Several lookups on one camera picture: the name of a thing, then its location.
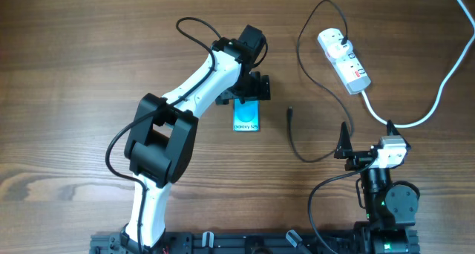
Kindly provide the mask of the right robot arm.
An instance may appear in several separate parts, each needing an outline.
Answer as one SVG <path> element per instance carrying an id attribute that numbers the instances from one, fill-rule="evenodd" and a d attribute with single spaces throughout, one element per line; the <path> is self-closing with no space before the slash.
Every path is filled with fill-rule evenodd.
<path id="1" fill-rule="evenodd" d="M 366 222 L 353 228 L 357 253 L 420 253 L 416 224 L 420 191 L 407 181 L 393 181 L 390 171 L 404 163 L 410 144 L 392 122 L 387 122 L 387 134 L 367 151 L 355 151 L 347 125 L 341 131 L 334 158 L 345 159 L 345 169 L 356 172 L 359 206 L 367 213 Z"/>

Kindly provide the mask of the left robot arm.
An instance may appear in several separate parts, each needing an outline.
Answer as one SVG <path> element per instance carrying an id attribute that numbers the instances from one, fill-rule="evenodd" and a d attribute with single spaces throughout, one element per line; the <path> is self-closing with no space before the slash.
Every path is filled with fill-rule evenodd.
<path id="1" fill-rule="evenodd" d="M 266 47 L 262 31 L 248 25 L 238 39 L 213 42 L 206 61 L 179 87 L 140 100 L 124 150 L 136 181 L 131 219 L 121 232 L 127 251 L 157 253 L 163 245 L 171 187 L 190 163 L 208 107 L 269 100 L 269 77 L 254 70 Z"/>

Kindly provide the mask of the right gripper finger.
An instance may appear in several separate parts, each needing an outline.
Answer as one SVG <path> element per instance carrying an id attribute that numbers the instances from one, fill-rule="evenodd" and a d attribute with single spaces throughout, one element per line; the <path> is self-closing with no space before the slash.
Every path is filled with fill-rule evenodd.
<path id="1" fill-rule="evenodd" d="M 411 150 L 411 145 L 409 144 L 409 142 L 406 141 L 406 139 L 404 139 L 404 137 L 399 133 L 398 129 L 395 127 L 395 125 L 393 124 L 393 122 L 391 120 L 388 120 L 387 121 L 387 124 L 386 124 L 386 128 L 387 128 L 387 135 L 388 136 L 400 136 L 403 141 L 405 142 L 406 144 L 406 149 L 407 150 Z"/>
<path id="2" fill-rule="evenodd" d="M 341 130 L 337 146 L 335 148 L 334 158 L 335 159 L 347 159 L 350 158 L 353 154 L 353 147 L 350 142 L 350 133 L 348 131 L 347 124 L 343 122 L 341 124 Z"/>

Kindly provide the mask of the Galaxy S25 smartphone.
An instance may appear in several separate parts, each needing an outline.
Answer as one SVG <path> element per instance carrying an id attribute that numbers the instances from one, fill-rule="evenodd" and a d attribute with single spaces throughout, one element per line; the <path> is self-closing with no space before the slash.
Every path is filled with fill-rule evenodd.
<path id="1" fill-rule="evenodd" d="M 236 132 L 257 132 L 260 130 L 259 102 L 234 100 L 233 130 Z"/>

